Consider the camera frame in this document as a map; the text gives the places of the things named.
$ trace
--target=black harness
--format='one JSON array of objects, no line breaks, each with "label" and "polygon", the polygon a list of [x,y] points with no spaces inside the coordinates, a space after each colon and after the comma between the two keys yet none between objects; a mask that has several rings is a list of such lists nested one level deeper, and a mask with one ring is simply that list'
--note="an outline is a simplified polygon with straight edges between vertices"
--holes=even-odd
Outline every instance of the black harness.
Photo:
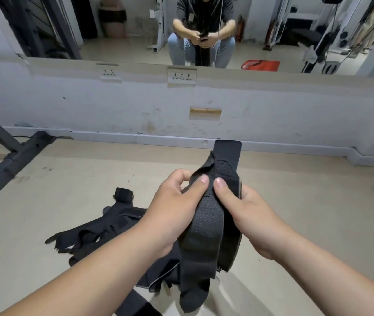
[{"label": "black harness", "polygon": [[[236,173],[240,153],[241,142],[215,142],[206,163],[190,179],[192,184],[202,174],[210,178],[209,188],[199,202],[192,223],[174,243],[171,252],[153,263],[137,283],[138,287],[150,292],[159,292],[162,282],[168,287],[177,285],[181,291],[180,305],[186,313],[200,308],[208,296],[210,279],[216,277],[216,271],[229,271],[237,255],[241,233],[216,198],[213,181],[222,177],[236,196],[241,195],[241,183]],[[58,253],[72,254],[69,264],[73,266],[132,228],[146,212],[144,208],[133,207],[133,192],[130,190],[117,188],[114,199],[116,203],[105,207],[102,217],[55,234],[45,243],[55,241]],[[135,290],[115,313],[118,316],[161,315]]]}]

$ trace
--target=electrical outlet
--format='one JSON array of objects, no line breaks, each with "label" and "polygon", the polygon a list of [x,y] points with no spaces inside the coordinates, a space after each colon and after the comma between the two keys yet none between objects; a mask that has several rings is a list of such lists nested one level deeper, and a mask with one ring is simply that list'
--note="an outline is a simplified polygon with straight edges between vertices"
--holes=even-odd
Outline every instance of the electrical outlet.
[{"label": "electrical outlet", "polygon": [[122,81],[121,77],[118,75],[118,65],[104,65],[98,64],[98,73],[100,79],[114,79],[117,81]]},{"label": "electrical outlet", "polygon": [[168,83],[196,84],[197,71],[184,68],[168,68]]}]

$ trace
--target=beige floor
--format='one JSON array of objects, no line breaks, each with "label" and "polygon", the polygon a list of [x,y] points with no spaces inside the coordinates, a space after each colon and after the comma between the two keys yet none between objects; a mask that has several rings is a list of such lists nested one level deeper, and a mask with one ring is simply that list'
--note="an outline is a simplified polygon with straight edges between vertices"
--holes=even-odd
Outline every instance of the beige floor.
[{"label": "beige floor", "polygon": [[[147,207],[172,170],[197,169],[208,152],[63,139],[47,147],[0,192],[0,311],[68,268],[69,257],[43,243],[49,236],[99,217],[116,187],[132,189],[135,205]],[[5,153],[0,147],[0,160]],[[374,279],[374,168],[243,152],[238,172],[296,230]],[[165,315],[179,315],[176,289],[140,292]],[[212,282],[198,315],[322,314],[287,272],[243,239],[232,270]]]},{"label": "beige floor", "polygon": [[[127,39],[98,38],[85,40],[80,52],[84,60],[105,61],[114,63],[146,63],[171,65],[168,45],[158,53],[147,49],[146,39],[140,37]],[[279,61],[279,72],[300,73],[304,62],[301,61],[304,50],[288,45],[276,45],[271,52],[263,51],[262,45],[254,43],[237,43],[235,52],[228,68],[240,69],[247,60]],[[347,58],[336,53],[330,53],[329,60],[342,62],[337,74],[355,75],[367,55],[360,54],[356,59]]]}]

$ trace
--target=gray t-shirt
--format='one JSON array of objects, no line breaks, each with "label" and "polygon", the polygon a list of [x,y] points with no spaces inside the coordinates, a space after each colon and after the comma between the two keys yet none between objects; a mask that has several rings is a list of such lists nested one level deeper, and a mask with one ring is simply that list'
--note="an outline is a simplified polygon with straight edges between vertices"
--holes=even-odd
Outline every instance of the gray t-shirt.
[{"label": "gray t-shirt", "polygon": [[204,26],[208,27],[208,32],[219,30],[219,20],[225,23],[234,20],[233,0],[178,0],[176,19],[186,23],[187,28],[203,32]]}]

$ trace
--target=hand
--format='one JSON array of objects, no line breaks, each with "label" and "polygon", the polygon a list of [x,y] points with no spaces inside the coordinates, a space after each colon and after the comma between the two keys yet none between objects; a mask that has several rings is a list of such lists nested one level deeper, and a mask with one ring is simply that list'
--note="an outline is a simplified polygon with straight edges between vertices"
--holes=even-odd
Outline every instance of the hand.
[{"label": "hand", "polygon": [[175,170],[159,186],[152,203],[137,225],[156,236],[159,256],[167,255],[179,235],[193,220],[196,207],[209,186],[209,177],[202,175],[190,186],[187,192],[181,194],[181,184],[189,181],[193,173],[189,170]]},{"label": "hand", "polygon": [[221,178],[214,181],[213,187],[218,199],[231,213],[235,225],[254,249],[265,258],[278,260],[285,251],[286,241],[295,232],[251,187],[242,185],[241,199]]},{"label": "hand", "polygon": [[193,43],[193,45],[199,45],[200,44],[200,32],[199,31],[191,31],[190,41]]},{"label": "hand", "polygon": [[208,36],[205,36],[202,41],[200,42],[200,47],[203,49],[208,49],[210,47],[214,47],[215,44],[218,42],[218,34],[217,33],[209,33]]}]

